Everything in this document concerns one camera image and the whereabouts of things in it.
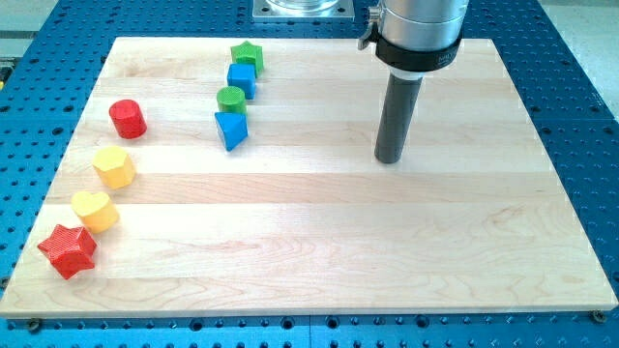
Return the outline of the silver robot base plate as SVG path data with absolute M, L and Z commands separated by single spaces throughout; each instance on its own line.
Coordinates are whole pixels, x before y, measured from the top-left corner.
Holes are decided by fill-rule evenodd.
M 352 0 L 253 0 L 252 17 L 257 20 L 355 17 Z

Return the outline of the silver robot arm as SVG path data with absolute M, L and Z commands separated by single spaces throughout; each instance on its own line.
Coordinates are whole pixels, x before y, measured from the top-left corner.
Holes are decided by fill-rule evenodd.
M 467 7 L 468 0 L 380 0 L 368 9 L 357 48 L 374 43 L 392 75 L 418 80 L 454 61 Z

